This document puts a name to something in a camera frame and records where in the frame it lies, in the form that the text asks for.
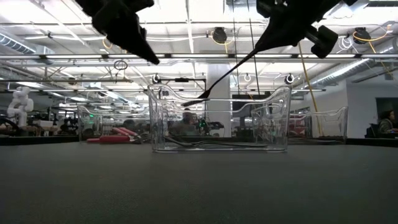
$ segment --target dark gray table surface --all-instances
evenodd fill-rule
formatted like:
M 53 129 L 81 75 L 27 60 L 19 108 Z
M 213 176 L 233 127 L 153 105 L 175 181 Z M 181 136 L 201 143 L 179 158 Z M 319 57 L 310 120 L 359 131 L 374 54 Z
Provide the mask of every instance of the dark gray table surface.
M 398 223 L 398 150 L 0 147 L 0 223 Z

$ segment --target white humanoid robot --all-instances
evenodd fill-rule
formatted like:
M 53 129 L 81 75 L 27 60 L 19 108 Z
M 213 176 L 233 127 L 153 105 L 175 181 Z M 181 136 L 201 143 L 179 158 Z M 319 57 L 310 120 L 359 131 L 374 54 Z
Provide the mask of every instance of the white humanoid robot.
M 29 92 L 29 87 L 18 87 L 17 91 L 12 94 L 14 98 L 7 109 L 9 118 L 15 117 L 16 114 L 18 115 L 19 127 L 26 126 L 27 112 L 33 110 L 33 100 L 28 98 Z

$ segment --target clear plastic container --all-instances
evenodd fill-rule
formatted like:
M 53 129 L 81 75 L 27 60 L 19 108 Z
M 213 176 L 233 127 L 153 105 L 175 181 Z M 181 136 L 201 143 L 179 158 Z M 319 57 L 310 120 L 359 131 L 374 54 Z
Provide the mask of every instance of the clear plastic container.
M 186 98 L 164 84 L 149 85 L 148 94 L 155 152 L 287 150 L 288 87 L 263 100 Z M 181 105 L 193 100 L 189 111 Z
M 345 144 L 348 107 L 339 110 L 290 114 L 289 143 Z
M 78 106 L 79 139 L 99 138 L 114 134 L 112 128 L 124 127 L 138 134 L 149 137 L 149 109 L 140 113 L 108 113 L 89 110 L 85 106 Z

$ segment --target white pillar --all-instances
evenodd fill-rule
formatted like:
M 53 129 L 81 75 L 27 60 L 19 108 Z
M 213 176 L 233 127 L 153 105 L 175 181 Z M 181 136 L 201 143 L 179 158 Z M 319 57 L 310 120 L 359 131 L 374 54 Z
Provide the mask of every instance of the white pillar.
M 207 69 L 207 88 L 217 81 L 221 76 L 231 69 L 229 64 L 209 64 Z M 217 85 L 211 90 L 209 98 L 222 98 L 229 99 L 230 95 L 230 76 L 225 77 L 217 83 Z M 227 101 L 216 101 L 207 102 L 206 109 L 208 111 L 231 111 L 231 104 Z M 224 125 L 224 129 L 210 131 L 210 134 L 218 133 L 220 137 L 231 137 L 231 114 L 221 112 L 209 112 L 207 113 L 207 121 L 215 122 L 219 121 Z

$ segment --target white wall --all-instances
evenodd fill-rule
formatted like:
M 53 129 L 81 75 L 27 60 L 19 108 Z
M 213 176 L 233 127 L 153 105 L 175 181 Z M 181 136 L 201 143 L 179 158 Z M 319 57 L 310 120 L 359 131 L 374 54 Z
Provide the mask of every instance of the white wall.
M 337 86 L 327 86 L 325 92 L 313 92 L 317 102 L 318 111 L 338 110 L 348 105 L 346 81 L 339 82 Z M 310 107 L 315 112 L 311 94 L 306 94 L 303 101 L 292 101 L 290 110 Z
M 390 85 L 347 85 L 348 94 L 348 137 L 364 138 L 369 124 L 377 124 L 376 98 L 398 97 L 398 86 Z

